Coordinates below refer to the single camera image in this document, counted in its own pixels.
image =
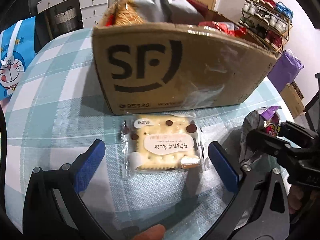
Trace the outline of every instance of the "plaid tablecloth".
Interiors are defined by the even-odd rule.
[[[106,157],[82,199],[107,233],[114,239],[130,239],[160,222],[167,228],[165,239],[199,239],[232,195],[212,165],[200,174],[192,169],[121,179],[118,135],[124,117],[109,114],[94,68],[91,32],[82,29],[49,42],[11,98],[5,114],[8,217],[22,231],[23,203],[34,167],[58,169],[101,139]],[[204,148],[217,140],[228,151],[238,150],[243,118],[258,107],[271,105],[282,107],[282,120],[293,121],[279,93],[265,78],[243,104],[197,110]]]

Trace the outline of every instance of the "doraemon face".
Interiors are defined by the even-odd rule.
[[[20,53],[14,51],[7,62],[0,67],[0,84],[5,88],[16,86],[25,71],[24,60]]]

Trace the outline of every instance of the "human hand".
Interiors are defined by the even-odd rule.
[[[164,237],[165,228],[163,225],[155,225],[146,231],[135,236],[132,240],[161,240]]]
[[[302,206],[303,190],[299,186],[292,185],[288,195],[289,213],[295,214]],[[311,200],[315,200],[319,195],[318,191],[313,190],[310,195]]]

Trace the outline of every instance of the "white ribbon handle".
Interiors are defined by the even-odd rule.
[[[17,39],[18,32],[19,32],[20,26],[22,24],[22,21],[23,20],[18,21],[16,23],[14,29],[13,29],[13,32],[12,32],[11,38],[10,38],[10,42],[9,42],[8,54],[7,54],[7,56],[5,57],[4,60],[1,60],[1,64],[2,65],[5,65],[7,63],[7,61],[11,58],[12,54],[13,54],[13,49],[14,49],[14,46],[15,46],[15,42],[16,42],[16,39]],[[4,33],[4,31],[2,31],[1,34],[0,34],[0,59],[1,59],[1,45],[2,45],[3,33]]]

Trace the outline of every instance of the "brown dot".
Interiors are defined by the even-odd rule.
[[[194,133],[197,131],[197,126],[195,124],[190,124],[186,128],[188,133]]]
[[[130,135],[130,138],[131,138],[132,140],[138,140],[138,139],[139,139],[139,135],[136,134],[136,133],[132,133],[132,134]]]
[[[127,126],[125,126],[123,127],[122,132],[123,134],[128,134],[130,132],[130,129]]]
[[[166,124],[167,126],[171,126],[171,125],[173,125],[173,122],[172,122],[171,120],[167,120],[167,121],[165,122],[165,124]]]

